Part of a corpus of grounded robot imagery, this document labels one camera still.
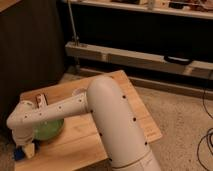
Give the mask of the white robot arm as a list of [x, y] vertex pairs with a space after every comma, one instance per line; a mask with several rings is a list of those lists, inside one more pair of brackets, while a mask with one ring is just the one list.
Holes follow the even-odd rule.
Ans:
[[86, 91], [37, 108], [23, 100], [7, 118], [18, 146], [32, 142], [34, 127], [45, 121], [90, 113], [113, 171], [161, 171], [127, 96], [108, 76], [92, 80]]

